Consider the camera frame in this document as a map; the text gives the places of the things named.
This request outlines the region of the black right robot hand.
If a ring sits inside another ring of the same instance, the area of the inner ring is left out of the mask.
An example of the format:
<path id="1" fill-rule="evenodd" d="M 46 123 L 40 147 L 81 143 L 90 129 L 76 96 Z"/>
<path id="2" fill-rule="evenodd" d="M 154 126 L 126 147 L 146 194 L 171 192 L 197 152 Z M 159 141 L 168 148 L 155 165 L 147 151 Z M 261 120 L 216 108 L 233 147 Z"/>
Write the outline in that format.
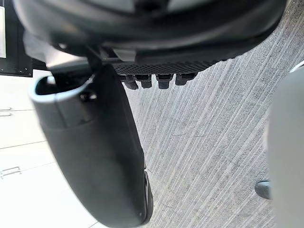
<path id="1" fill-rule="evenodd" d="M 125 89 L 185 85 L 267 39 L 285 0 L 15 0 L 26 53 L 51 72 L 29 92 L 66 181 L 111 228 L 149 222 L 152 191 Z"/>

